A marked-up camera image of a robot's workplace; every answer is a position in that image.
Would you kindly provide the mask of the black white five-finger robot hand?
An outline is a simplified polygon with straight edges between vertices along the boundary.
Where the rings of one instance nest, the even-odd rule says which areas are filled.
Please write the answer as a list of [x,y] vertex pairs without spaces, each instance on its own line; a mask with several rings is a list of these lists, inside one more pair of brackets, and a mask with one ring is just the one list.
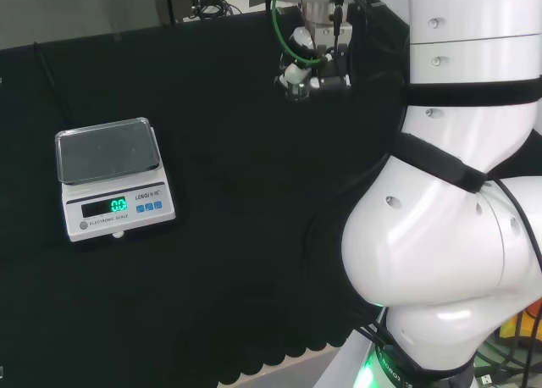
[[296,27],[287,41],[288,47],[299,57],[317,60],[319,64],[306,65],[283,52],[275,88],[292,102],[350,89],[352,32],[348,22],[338,30],[330,24]]

